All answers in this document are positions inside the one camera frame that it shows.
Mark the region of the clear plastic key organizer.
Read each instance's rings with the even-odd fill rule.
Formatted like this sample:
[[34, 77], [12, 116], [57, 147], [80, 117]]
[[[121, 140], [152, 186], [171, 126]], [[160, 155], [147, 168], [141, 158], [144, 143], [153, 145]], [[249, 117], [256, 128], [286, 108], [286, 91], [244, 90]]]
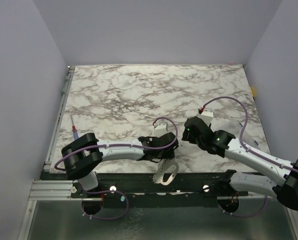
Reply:
[[163, 159], [158, 164], [158, 169], [152, 180], [155, 184], [168, 186], [175, 179], [178, 171], [179, 165], [175, 159]]

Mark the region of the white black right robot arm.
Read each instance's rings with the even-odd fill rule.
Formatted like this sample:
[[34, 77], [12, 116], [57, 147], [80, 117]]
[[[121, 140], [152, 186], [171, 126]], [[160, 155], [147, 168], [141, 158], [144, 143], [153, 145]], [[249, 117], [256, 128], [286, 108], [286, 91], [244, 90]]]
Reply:
[[199, 117], [184, 123], [182, 140], [197, 145], [211, 155], [240, 162], [259, 175], [235, 172], [219, 182], [218, 189], [229, 196], [233, 192], [254, 192], [276, 198], [285, 207], [298, 211], [298, 160], [291, 162], [264, 153], [233, 134], [211, 128]]

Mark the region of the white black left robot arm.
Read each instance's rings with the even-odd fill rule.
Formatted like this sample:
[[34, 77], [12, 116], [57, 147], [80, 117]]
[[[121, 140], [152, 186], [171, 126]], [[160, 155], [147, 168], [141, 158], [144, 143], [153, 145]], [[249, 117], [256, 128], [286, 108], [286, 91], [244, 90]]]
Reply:
[[100, 141], [94, 133], [74, 140], [61, 149], [64, 171], [68, 180], [76, 180], [86, 196], [95, 197], [100, 190], [95, 167], [102, 162], [117, 160], [159, 160], [153, 182], [164, 186], [170, 184], [179, 166], [173, 160], [179, 147], [177, 136], [167, 132], [159, 137], [141, 136], [130, 141]]

